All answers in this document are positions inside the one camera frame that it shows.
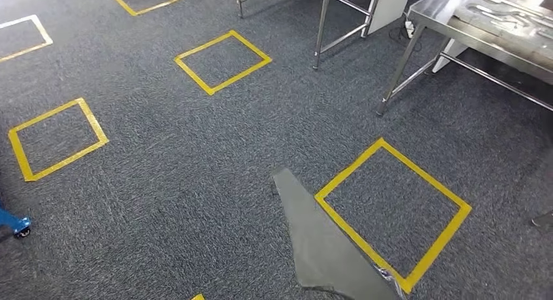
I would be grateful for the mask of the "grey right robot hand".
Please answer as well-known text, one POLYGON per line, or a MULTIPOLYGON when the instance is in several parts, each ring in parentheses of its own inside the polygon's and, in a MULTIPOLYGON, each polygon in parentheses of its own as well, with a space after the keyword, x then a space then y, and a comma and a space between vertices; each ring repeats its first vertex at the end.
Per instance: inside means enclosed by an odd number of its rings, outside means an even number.
POLYGON ((395 292, 399 296, 399 299, 406 300, 406 295, 404 294, 400 284, 396 280, 396 278, 393 276, 391 272, 389 272, 387 269, 382 267, 376 267, 376 270, 380 273, 380 275, 388 282, 390 282, 395 289, 395 292))

